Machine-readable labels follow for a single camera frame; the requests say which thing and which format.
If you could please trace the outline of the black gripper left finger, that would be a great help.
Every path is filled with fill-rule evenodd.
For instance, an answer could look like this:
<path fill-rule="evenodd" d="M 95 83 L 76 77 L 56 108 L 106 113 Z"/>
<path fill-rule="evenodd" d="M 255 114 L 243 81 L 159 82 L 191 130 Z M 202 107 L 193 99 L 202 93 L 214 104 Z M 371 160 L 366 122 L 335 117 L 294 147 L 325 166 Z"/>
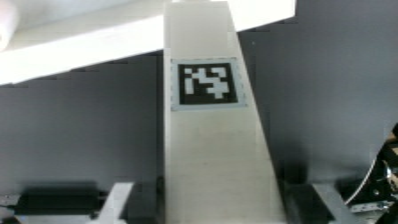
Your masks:
<path fill-rule="evenodd" d="M 87 224 L 163 224 L 163 182 L 143 189 L 136 182 L 117 182 L 111 186 L 97 217 Z"/>

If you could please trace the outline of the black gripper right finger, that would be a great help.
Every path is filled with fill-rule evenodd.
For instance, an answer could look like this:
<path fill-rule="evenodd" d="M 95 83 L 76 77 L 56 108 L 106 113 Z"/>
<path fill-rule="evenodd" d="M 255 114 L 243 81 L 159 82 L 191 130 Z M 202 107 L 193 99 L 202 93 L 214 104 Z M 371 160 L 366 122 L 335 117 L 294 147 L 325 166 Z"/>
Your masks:
<path fill-rule="evenodd" d="M 362 224 L 330 185 L 286 183 L 282 201 L 287 224 Z"/>

